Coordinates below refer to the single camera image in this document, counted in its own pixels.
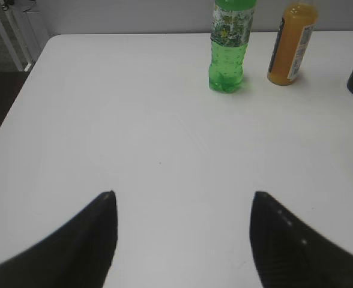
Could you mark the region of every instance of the table surface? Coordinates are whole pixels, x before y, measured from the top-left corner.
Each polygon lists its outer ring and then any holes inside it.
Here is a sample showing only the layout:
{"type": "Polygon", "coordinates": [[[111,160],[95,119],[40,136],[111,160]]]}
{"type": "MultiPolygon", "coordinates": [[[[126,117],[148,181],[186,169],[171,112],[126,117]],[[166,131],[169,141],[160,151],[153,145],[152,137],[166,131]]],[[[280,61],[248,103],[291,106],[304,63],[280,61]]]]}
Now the table surface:
{"type": "Polygon", "coordinates": [[[353,253],[353,32],[314,33],[287,87],[275,37],[252,34],[232,95],[208,88],[208,34],[51,39],[0,129],[0,262],[110,189],[105,287],[261,287],[256,190],[353,253]]]}

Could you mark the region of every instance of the orange liquid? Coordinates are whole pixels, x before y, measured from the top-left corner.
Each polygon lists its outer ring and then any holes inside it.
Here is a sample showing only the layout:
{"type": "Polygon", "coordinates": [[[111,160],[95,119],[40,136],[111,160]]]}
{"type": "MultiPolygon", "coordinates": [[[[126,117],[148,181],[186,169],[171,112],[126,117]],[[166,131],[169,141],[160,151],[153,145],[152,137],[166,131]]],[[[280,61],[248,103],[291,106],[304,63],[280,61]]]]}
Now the orange liquid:
{"type": "Polygon", "coordinates": [[[289,79],[289,73],[301,40],[303,28],[314,25],[318,12],[313,5],[304,3],[291,4],[284,12],[282,36],[277,49],[275,61],[268,79],[278,85],[290,85],[295,79],[289,79]]]}

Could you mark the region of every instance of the green soda bottle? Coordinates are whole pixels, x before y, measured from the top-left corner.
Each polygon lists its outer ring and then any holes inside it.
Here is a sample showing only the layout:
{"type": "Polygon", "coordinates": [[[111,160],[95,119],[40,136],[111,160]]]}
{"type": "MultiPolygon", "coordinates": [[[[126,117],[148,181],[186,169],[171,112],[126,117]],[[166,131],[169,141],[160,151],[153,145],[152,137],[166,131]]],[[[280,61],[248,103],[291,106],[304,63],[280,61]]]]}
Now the green soda bottle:
{"type": "Polygon", "coordinates": [[[210,88],[231,93],[243,79],[256,0],[215,0],[211,31],[210,88]]]}

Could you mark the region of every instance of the green liquid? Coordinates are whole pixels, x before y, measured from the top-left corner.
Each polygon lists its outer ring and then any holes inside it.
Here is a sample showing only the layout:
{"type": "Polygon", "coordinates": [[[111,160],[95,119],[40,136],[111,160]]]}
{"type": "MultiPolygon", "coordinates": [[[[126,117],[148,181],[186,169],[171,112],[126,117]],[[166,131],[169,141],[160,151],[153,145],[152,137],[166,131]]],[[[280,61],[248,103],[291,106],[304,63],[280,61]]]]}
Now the green liquid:
{"type": "Polygon", "coordinates": [[[211,42],[210,88],[231,93],[236,91],[243,79],[243,59],[247,44],[240,47],[223,47],[211,42]]]}

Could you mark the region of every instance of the orange juice bottle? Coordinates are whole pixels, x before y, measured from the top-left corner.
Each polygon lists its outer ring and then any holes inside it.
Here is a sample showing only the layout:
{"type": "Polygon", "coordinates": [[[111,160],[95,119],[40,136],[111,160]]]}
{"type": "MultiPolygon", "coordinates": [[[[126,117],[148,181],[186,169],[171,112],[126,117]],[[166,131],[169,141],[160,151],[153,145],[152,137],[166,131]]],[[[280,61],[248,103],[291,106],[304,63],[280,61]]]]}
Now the orange juice bottle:
{"type": "Polygon", "coordinates": [[[268,68],[271,82],[290,85],[295,81],[317,18],[312,0],[298,0],[286,8],[268,68]]]}

